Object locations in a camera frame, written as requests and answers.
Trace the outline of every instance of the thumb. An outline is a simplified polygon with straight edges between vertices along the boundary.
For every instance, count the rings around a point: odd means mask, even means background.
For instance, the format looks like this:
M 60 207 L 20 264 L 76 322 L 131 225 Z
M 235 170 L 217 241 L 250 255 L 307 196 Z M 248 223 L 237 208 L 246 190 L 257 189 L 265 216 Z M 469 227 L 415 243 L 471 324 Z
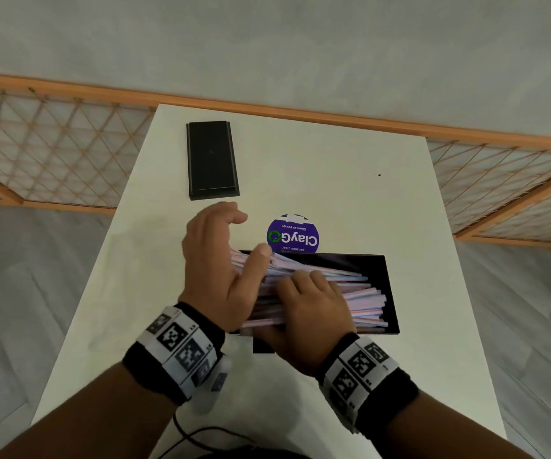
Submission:
M 274 325 L 254 327 L 253 336 L 265 341 L 282 359 L 286 359 L 286 334 L 282 330 Z
M 239 278 L 233 285 L 235 296 L 249 305 L 254 305 L 270 260 L 271 248 L 269 245 L 261 243 L 254 248 L 246 259 Z

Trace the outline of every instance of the purple sticker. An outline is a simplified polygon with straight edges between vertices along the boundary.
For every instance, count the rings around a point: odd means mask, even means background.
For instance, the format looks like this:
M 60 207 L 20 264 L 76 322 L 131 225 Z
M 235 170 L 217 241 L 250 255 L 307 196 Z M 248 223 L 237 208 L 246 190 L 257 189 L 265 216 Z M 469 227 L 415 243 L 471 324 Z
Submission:
M 276 253 L 315 253 L 319 241 L 316 226 L 297 214 L 278 217 L 267 230 L 267 243 Z

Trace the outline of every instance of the wristband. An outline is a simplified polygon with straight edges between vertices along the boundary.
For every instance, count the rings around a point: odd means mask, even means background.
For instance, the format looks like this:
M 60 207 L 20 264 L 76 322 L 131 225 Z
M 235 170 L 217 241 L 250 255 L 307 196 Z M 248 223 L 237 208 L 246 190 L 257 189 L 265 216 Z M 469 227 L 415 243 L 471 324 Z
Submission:
M 385 428 L 418 395 L 393 358 L 369 337 L 354 333 L 340 340 L 316 378 L 326 401 L 353 433 L 367 424 Z
M 186 303 L 166 307 L 129 348 L 122 363 L 137 383 L 178 406 L 216 366 L 225 332 Z

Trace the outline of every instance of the stack of paper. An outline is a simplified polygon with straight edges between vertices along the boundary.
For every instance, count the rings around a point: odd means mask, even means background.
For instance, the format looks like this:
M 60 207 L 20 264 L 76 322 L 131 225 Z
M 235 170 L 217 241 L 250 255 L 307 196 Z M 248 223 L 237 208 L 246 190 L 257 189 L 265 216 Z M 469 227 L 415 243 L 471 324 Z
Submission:
M 231 249 L 231 261 L 238 272 L 241 272 L 247 254 Z M 327 281 L 337 282 L 343 292 L 343 297 L 348 303 L 354 324 L 359 329 L 368 327 L 387 327 L 388 323 L 381 319 L 382 308 L 386 303 L 386 296 L 367 282 L 357 272 L 347 270 L 327 269 L 326 267 L 308 266 L 281 254 L 273 253 L 267 269 L 267 275 L 258 292 L 258 300 L 250 318 L 242 327 L 259 327 L 262 325 L 277 325 L 284 323 L 282 304 L 277 296 L 275 284 L 282 277 L 291 275 L 295 270 L 319 270 Z

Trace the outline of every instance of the white table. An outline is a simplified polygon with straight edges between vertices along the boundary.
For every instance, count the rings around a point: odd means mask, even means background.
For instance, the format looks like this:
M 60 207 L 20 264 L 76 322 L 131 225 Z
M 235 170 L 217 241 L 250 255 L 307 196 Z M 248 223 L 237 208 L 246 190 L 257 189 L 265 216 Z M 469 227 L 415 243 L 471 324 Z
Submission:
M 273 219 L 295 213 L 316 224 L 319 252 L 384 254 L 401 334 L 374 339 L 424 391 L 504 436 L 424 138 L 176 106 L 157 110 L 34 421 L 118 362 L 176 301 L 185 225 L 214 202 L 188 198 L 185 124 L 204 120 L 228 120 L 233 132 L 241 196 L 228 200 L 250 217 L 232 226 L 231 246 L 252 249 Z M 378 456 L 340 426 L 314 380 L 252 355 L 248 340 L 227 338 L 233 372 L 209 416 L 179 410 L 188 429 L 229 426 L 312 457 Z M 170 425 L 156 451 L 173 438 Z

